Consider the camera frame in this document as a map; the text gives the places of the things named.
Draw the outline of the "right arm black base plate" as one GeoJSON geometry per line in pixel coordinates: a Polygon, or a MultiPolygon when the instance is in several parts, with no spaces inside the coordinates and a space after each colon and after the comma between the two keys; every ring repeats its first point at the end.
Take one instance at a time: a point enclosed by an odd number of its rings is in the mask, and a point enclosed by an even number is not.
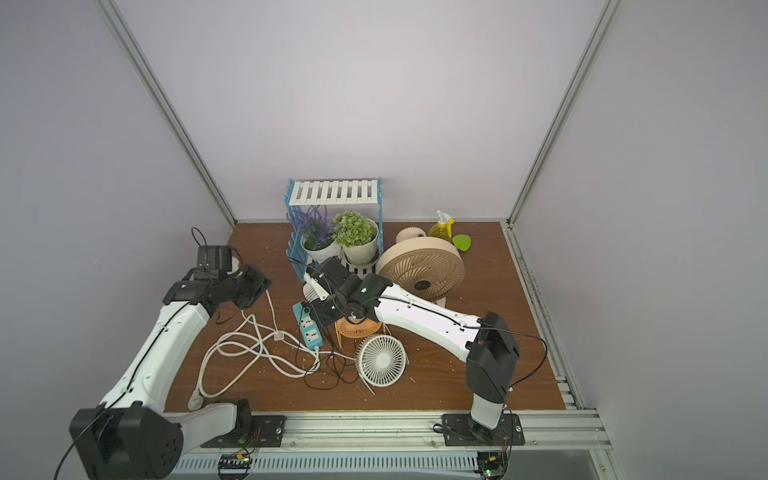
{"type": "Polygon", "coordinates": [[[503,412],[498,425],[489,429],[475,422],[469,413],[443,414],[432,427],[443,436],[446,446],[523,446],[523,428],[516,414],[503,412]]]}

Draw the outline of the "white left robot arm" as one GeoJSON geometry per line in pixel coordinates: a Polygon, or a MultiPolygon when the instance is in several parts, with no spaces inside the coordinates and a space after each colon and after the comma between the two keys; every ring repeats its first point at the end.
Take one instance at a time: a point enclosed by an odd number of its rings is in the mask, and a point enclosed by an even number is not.
{"type": "Polygon", "coordinates": [[[190,270],[163,298],[150,335],[97,406],[76,412],[72,449],[90,479],[163,479],[190,450],[249,423],[241,401],[167,415],[172,383],[195,338],[223,303],[251,307],[271,286],[254,265],[234,271],[190,270]]]}

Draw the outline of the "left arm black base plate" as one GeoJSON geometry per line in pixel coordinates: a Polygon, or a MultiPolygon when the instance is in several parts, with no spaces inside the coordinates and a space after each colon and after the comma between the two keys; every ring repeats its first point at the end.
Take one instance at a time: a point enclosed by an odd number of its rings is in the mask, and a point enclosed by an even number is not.
{"type": "Polygon", "coordinates": [[[278,448],[285,431],[285,415],[246,415],[236,419],[229,433],[218,436],[202,448],[278,448]]]}

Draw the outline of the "teal white power strip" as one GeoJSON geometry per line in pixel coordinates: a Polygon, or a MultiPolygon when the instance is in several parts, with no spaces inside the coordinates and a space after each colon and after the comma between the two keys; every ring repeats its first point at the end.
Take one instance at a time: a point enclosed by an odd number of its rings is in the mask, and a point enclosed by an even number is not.
{"type": "Polygon", "coordinates": [[[320,350],[324,340],[317,323],[309,315],[309,308],[300,302],[294,304],[292,309],[306,348],[310,351],[320,350]]]}

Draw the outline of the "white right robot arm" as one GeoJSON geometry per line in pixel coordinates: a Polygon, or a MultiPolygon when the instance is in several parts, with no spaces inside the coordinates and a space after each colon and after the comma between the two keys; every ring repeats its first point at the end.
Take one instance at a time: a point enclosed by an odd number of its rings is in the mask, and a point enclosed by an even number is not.
{"type": "Polygon", "coordinates": [[[442,347],[466,365],[473,393],[469,424],[477,431],[499,428],[521,357],[514,334],[494,312],[463,314],[424,300],[377,274],[344,281],[328,274],[307,274],[318,295],[309,302],[310,317],[329,324],[343,318],[373,320],[408,330],[442,347]]]}

